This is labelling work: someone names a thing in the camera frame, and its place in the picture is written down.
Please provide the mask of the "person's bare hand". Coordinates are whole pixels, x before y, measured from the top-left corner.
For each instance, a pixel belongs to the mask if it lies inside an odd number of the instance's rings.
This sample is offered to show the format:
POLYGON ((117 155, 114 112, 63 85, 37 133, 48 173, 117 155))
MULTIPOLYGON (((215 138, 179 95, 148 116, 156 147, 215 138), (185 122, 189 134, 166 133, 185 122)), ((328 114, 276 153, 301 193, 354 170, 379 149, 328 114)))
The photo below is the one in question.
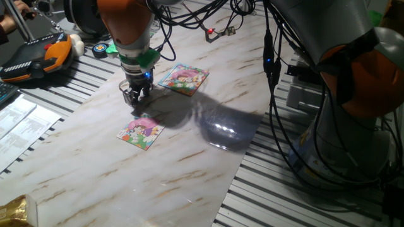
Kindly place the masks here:
MULTIPOLYGON (((14 4, 22 15, 23 19, 27 20, 27 14, 32 12, 30 7, 21 0, 14 1, 14 4)), ((16 23, 13 17, 8 13, 7 9, 4 10, 4 14, 1 16, 1 26, 6 34, 9 34, 16 30, 16 23)))

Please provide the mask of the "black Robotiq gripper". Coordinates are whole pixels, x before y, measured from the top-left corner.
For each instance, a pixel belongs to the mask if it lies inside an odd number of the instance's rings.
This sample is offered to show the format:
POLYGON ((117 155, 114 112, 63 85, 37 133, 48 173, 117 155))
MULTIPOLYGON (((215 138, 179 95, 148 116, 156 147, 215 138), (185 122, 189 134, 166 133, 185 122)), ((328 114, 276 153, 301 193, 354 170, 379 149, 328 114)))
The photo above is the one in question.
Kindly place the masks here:
POLYGON ((146 73, 128 74, 126 73, 126 79, 129 81, 129 87, 122 91, 126 104, 130 107, 135 107, 138 104, 139 93, 141 91, 144 97, 149 97, 150 92, 153 89, 153 71, 146 73))

